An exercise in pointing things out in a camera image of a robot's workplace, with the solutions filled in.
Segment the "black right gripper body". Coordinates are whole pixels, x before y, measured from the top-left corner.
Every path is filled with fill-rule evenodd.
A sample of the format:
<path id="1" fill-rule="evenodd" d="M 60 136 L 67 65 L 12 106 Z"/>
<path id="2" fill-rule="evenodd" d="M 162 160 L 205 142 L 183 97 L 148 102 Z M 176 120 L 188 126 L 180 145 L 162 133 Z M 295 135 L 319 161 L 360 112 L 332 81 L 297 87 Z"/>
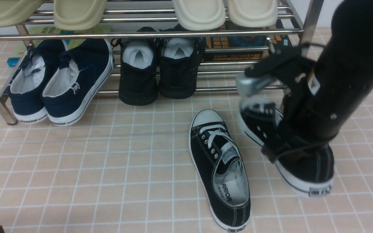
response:
<path id="1" fill-rule="evenodd" d="M 310 46 L 283 47 L 245 69 L 245 74 L 253 77 L 271 75 L 290 90 L 284 97 L 281 111 L 284 118 L 274 130 L 272 141 L 261 148 L 262 154 L 272 163 L 295 152 L 316 152 L 338 134 L 336 131 L 326 135 L 324 130 L 315 129 L 320 125 L 320 117 L 307 108 L 308 97 L 313 96 L 308 88 L 307 73 L 313 70 L 315 61 L 301 53 Z"/>

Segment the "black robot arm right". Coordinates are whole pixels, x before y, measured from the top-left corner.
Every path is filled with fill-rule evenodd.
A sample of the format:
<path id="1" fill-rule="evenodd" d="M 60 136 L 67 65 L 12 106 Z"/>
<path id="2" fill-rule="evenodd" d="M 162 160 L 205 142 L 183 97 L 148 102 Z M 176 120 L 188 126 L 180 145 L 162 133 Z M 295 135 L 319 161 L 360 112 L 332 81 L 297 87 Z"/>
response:
<path id="1" fill-rule="evenodd" d="M 317 61 L 301 54 L 312 44 L 288 46 L 238 78 L 249 97 L 268 81 L 280 81 L 291 91 L 284 118 L 262 146 L 271 162 L 325 146 L 373 90 L 373 0 L 341 2 L 331 31 Z"/>

